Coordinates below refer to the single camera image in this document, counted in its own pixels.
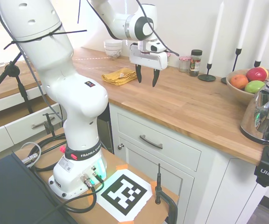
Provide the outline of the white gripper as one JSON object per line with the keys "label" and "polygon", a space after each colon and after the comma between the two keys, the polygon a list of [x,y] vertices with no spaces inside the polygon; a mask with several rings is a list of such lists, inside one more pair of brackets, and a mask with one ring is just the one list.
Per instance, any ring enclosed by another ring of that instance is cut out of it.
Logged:
{"label": "white gripper", "polygon": [[160,70],[166,69],[168,66],[168,57],[166,52],[161,53],[142,53],[137,46],[130,46],[129,60],[135,64],[135,72],[138,82],[142,82],[141,66],[153,68],[153,81],[152,87],[155,87],[158,79]]}

